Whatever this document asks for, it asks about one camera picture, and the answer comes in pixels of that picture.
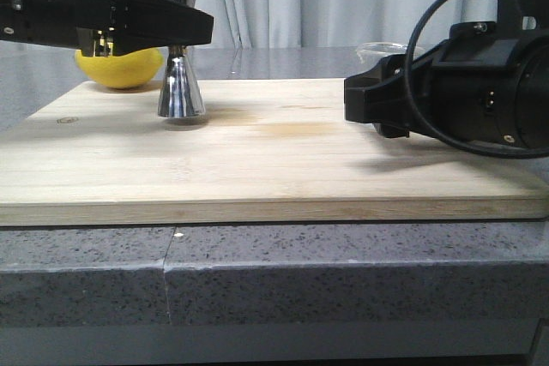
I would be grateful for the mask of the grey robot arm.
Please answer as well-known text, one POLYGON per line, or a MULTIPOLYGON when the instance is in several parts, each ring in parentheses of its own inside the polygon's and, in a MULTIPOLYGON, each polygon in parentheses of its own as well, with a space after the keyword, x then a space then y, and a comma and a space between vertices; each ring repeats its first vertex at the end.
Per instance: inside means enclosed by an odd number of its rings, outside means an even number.
POLYGON ((347 121, 386 138, 417 133, 503 159, 548 154, 548 0, 496 0, 495 21, 457 23, 421 56, 436 0, 402 54, 344 82, 347 121))

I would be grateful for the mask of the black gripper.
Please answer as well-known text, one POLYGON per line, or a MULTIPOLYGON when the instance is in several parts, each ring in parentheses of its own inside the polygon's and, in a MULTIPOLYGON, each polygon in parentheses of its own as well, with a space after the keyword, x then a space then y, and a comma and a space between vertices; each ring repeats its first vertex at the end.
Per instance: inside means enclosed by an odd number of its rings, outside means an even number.
MULTIPOLYGON (((404 55, 381 58, 344 81, 346 120, 380 135, 428 135, 408 102, 404 55)), ((462 23, 413 61, 413 91, 424 117, 460 141, 511 147, 548 145, 548 32, 500 37, 493 22, 462 23)))
POLYGON ((1 0, 1 39, 123 56, 171 45, 207 45, 214 17, 172 0, 1 0))

